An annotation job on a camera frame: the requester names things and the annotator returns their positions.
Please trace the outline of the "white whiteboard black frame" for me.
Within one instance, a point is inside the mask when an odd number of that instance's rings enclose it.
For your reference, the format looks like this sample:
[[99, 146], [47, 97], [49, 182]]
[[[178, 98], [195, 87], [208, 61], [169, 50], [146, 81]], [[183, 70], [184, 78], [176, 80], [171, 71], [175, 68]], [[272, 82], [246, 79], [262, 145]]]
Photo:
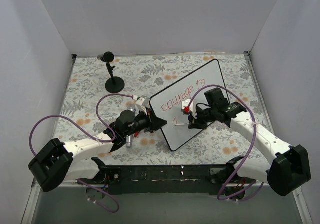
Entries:
[[170, 150], [178, 150], [202, 131], [188, 129], [189, 117], [183, 114], [183, 109], [189, 105], [194, 111], [197, 103], [199, 107], [206, 108], [204, 90], [198, 94], [196, 92], [211, 84], [225, 86], [218, 59], [207, 62], [151, 96], [149, 104], [155, 115], [168, 122], [161, 131]]

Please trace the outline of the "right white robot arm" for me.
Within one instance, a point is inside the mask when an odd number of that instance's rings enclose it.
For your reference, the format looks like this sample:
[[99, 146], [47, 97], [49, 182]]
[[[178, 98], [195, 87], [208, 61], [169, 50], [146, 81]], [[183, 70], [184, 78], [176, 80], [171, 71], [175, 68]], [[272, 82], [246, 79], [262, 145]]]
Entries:
[[210, 123], [224, 123], [251, 141], [250, 148], [257, 148], [268, 161], [255, 164], [247, 159], [248, 155], [235, 157], [224, 169], [212, 174], [214, 183], [227, 185], [248, 178], [267, 183], [277, 194], [286, 196], [311, 180], [309, 155], [303, 146], [292, 146], [276, 137], [254, 120], [244, 104], [229, 103], [221, 88], [208, 90], [204, 95], [207, 100], [204, 109], [192, 99], [181, 105], [188, 115], [188, 128], [204, 130]]

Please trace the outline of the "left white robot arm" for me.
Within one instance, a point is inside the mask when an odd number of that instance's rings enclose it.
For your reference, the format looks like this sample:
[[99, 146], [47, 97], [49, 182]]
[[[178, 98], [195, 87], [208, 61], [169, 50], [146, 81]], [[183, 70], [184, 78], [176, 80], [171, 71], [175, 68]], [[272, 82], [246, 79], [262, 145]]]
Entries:
[[134, 114], [124, 110], [104, 132], [97, 136], [74, 141], [61, 142], [54, 138], [34, 155], [28, 168], [44, 192], [57, 188], [67, 180], [90, 178], [94, 183], [103, 183], [106, 171], [93, 167], [89, 174], [85, 171], [71, 171], [77, 163], [101, 153], [111, 153], [122, 148], [127, 137], [140, 132], [155, 132], [167, 125], [167, 121], [156, 116], [153, 110]]

